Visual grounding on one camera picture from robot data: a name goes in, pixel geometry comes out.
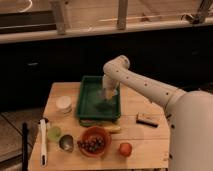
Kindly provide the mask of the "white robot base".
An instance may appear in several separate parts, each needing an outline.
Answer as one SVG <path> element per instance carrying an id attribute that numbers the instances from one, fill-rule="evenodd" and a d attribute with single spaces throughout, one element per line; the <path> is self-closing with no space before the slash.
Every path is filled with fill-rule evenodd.
<path id="1" fill-rule="evenodd" d="M 213 171 L 213 95 L 184 94 L 170 119 L 169 171 Z"/>

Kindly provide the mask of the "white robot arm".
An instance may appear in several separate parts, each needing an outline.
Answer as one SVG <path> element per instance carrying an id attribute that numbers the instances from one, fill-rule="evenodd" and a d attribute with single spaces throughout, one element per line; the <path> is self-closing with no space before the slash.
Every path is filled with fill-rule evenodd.
<path id="1" fill-rule="evenodd" d="M 105 99 L 109 100 L 114 96 L 119 83 L 132 88 L 164 109 L 171 107 L 179 97 L 185 94 L 185 91 L 180 88 L 136 74 L 130 71 L 129 67 L 130 61 L 124 55 L 104 64 L 102 87 Z"/>

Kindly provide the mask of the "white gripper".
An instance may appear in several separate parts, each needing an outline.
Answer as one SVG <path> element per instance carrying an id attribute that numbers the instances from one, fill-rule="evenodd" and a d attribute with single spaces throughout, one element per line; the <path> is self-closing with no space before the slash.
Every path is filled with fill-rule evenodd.
<path id="1" fill-rule="evenodd" d="M 103 85 L 103 89 L 101 89 L 101 98 L 102 99 L 104 99 L 104 100 L 109 99 L 108 90 L 111 90 L 110 99 L 112 99 L 114 96 L 118 95 L 118 90 L 116 88 L 118 87 L 119 83 L 116 80 L 110 78 L 107 75 L 104 75 L 103 80 L 102 80 L 102 85 Z"/>

